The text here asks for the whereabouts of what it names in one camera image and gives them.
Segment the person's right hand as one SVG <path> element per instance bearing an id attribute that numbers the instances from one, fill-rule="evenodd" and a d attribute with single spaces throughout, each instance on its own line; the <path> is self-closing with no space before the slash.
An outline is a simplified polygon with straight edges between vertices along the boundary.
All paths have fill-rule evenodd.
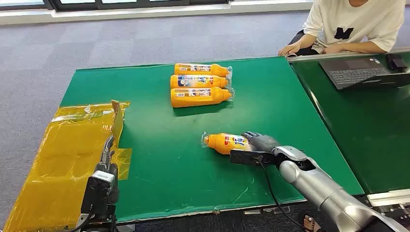
<path id="1" fill-rule="evenodd" d="M 296 54 L 299 50 L 300 50 L 300 43 L 293 43 L 279 50 L 278 56 L 287 57 L 289 55 Z"/>

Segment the person's left hand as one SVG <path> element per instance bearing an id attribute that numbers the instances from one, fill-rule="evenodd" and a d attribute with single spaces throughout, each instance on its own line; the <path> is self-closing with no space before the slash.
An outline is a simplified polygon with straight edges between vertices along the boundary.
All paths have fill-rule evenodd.
<path id="1" fill-rule="evenodd" d="M 323 50 L 323 54 L 335 54 L 335 53 L 340 53 L 343 51 L 343 45 L 342 44 L 337 44 L 333 46 L 329 46 Z"/>

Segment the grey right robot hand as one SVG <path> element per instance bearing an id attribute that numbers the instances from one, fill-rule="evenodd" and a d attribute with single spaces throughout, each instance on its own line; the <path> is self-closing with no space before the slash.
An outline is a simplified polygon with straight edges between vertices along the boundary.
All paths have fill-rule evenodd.
<path id="1" fill-rule="evenodd" d="M 241 135 L 248 140 L 251 151 L 272 153 L 274 148 L 281 146 L 281 144 L 276 139 L 265 134 L 246 131 L 241 133 Z"/>

